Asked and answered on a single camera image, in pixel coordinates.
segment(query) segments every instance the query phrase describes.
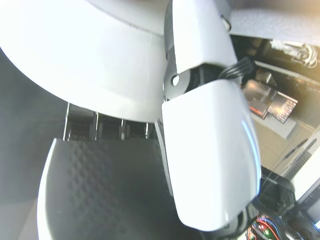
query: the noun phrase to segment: red wire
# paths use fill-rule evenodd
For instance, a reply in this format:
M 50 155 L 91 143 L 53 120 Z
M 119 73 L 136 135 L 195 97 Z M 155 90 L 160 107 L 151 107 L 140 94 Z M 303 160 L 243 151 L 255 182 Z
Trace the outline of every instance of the red wire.
M 261 220 L 259 220 L 259 219 L 257 219 L 257 222 L 266 225 L 266 226 L 268 227 L 268 229 L 271 230 L 271 232 L 273 233 L 273 235 L 275 236 L 275 238 L 276 238 L 277 240 L 280 240 L 280 239 L 278 238 L 277 234 L 275 233 L 275 231 L 274 231 L 266 222 L 261 221 Z

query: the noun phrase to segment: dark floor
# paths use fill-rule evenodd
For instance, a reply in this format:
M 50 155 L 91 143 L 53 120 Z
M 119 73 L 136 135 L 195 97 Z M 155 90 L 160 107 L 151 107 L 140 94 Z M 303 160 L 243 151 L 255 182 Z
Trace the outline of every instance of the dark floor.
M 19 239 L 51 143 L 63 135 L 66 108 L 0 49 L 0 239 Z

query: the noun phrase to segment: round hole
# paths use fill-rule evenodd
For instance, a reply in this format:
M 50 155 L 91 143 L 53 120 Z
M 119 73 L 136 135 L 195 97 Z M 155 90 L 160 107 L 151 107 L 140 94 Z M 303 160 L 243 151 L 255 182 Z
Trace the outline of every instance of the round hole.
M 174 78 L 172 78 L 172 85 L 173 86 L 177 86 L 179 83 L 179 76 L 175 76 Z

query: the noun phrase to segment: blue wire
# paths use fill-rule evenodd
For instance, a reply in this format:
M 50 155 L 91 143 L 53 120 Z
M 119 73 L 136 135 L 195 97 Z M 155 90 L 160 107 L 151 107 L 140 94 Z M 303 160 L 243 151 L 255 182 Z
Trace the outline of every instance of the blue wire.
M 273 226 L 273 228 L 275 229 L 275 231 L 276 231 L 276 233 L 278 234 L 278 236 L 280 236 L 280 234 L 279 234 L 279 231 L 278 231 L 278 228 L 276 227 L 276 225 L 272 222 L 272 221 L 270 221 L 269 219 L 266 219 L 266 218 L 258 218 L 259 220 L 262 220 L 262 221 L 265 221 L 265 222 L 267 222 L 267 223 L 269 223 L 269 224 L 271 224 L 272 226 Z

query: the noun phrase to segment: black textured panel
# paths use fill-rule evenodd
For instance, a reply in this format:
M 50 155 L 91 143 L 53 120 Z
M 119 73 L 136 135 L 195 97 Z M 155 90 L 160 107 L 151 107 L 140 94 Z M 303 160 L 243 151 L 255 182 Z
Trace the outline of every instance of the black textured panel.
M 200 239 L 178 218 L 156 140 L 58 140 L 46 199 L 55 240 Z

